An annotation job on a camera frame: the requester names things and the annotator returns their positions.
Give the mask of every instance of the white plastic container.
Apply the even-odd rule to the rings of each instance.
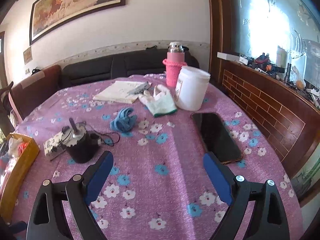
[[[183,66],[180,70],[174,101],[177,107],[197,111],[208,88],[210,74],[198,68]]]

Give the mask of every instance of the crumpled blue rag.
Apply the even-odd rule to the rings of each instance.
[[[117,117],[111,121],[110,128],[113,131],[118,132],[129,132],[132,130],[134,124],[137,120],[137,115],[133,114],[129,116],[133,112],[132,107],[123,108],[118,112]]]

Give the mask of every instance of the table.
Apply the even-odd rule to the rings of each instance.
[[[118,80],[165,84],[162,75],[134,75]],[[13,222],[28,221],[38,189],[44,179],[66,181],[82,174],[104,150],[114,155],[114,167],[90,209],[100,228],[112,239],[209,239],[228,206],[213,188],[203,168],[203,148],[191,112],[153,118],[138,100],[132,104],[93,101],[92,97],[114,80],[81,85],[58,91],[36,108],[17,132],[33,136],[40,154],[20,189]],[[44,158],[43,142],[68,125],[86,121],[96,131],[110,131],[117,112],[132,106],[137,124],[121,134],[114,146],[103,146],[85,164],[77,164],[68,153],[53,161]],[[252,121],[227,96],[209,85],[199,112],[215,112],[224,120],[244,159],[228,166],[236,175],[264,183],[272,179],[279,190],[289,223],[291,239],[302,235],[302,215],[290,180],[278,157]],[[68,204],[66,217],[74,236],[81,239]],[[236,239],[242,239],[253,203],[249,203]]]

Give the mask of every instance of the notebook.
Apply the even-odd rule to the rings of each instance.
[[[137,100],[138,95],[130,95],[129,92],[142,84],[143,82],[115,81],[111,86],[95,95],[93,100],[132,104]]]

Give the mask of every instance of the black phone screen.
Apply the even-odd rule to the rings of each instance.
[[[230,136],[219,116],[214,113],[191,115],[201,134],[206,150],[213,152],[222,163],[231,163],[242,158],[242,153]]]

